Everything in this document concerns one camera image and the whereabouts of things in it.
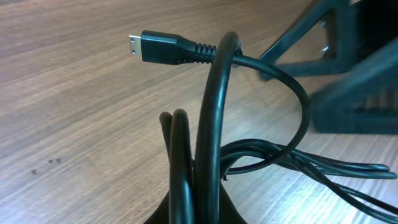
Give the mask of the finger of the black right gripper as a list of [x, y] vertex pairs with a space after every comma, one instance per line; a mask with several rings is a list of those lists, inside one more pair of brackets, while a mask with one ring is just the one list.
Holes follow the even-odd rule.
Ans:
[[350, 0], [314, 0], [259, 57], [293, 77], [347, 72], [358, 59]]
[[319, 133], [397, 134], [397, 41], [312, 96]]

